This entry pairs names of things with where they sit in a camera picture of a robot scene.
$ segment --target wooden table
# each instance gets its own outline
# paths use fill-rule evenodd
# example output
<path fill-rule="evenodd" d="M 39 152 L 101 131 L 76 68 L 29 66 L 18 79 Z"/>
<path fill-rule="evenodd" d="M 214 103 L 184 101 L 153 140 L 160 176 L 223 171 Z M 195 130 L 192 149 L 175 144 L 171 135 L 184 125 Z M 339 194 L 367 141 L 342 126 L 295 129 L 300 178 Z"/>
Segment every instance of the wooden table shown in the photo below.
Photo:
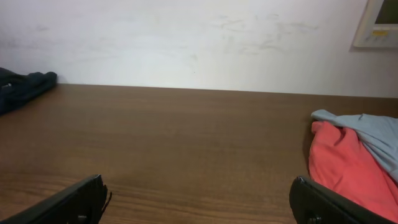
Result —
<path fill-rule="evenodd" d="M 0 219 L 90 174 L 101 223 L 294 223 L 310 114 L 398 116 L 398 100 L 60 85 L 0 117 Z"/>

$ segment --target display screen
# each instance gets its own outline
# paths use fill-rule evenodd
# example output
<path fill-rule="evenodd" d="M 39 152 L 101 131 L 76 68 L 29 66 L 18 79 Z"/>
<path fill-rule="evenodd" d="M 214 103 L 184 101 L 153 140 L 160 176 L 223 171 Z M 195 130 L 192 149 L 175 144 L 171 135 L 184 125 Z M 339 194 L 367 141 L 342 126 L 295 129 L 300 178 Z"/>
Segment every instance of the display screen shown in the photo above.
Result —
<path fill-rule="evenodd" d="M 384 0 L 376 24 L 398 24 L 398 0 Z"/>

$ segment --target red cloth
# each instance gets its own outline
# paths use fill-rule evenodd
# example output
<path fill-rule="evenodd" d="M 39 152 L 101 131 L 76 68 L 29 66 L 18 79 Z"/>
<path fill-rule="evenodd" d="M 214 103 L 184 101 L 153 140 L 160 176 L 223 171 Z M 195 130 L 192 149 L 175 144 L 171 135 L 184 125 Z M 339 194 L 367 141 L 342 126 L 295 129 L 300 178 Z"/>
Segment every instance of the red cloth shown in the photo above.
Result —
<path fill-rule="evenodd" d="M 398 223 L 398 188 L 354 130 L 312 123 L 311 178 L 368 210 Z"/>

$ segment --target thermostat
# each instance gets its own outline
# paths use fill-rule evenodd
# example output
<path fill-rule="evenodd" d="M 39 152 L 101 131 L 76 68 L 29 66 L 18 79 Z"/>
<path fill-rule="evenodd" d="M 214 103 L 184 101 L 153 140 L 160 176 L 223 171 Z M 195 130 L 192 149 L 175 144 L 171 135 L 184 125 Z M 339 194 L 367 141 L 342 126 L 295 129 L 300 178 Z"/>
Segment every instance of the thermostat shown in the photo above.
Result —
<path fill-rule="evenodd" d="M 398 47 L 398 0 L 369 0 L 355 47 Z"/>

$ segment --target fabric pile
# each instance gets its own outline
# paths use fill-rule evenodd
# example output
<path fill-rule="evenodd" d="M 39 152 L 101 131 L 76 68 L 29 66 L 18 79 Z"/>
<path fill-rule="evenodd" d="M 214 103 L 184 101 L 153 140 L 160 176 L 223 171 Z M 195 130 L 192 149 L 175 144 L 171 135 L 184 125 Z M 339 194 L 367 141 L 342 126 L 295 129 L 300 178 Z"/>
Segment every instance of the fabric pile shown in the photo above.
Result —
<path fill-rule="evenodd" d="M 398 223 L 398 119 L 312 113 L 313 180 Z"/>

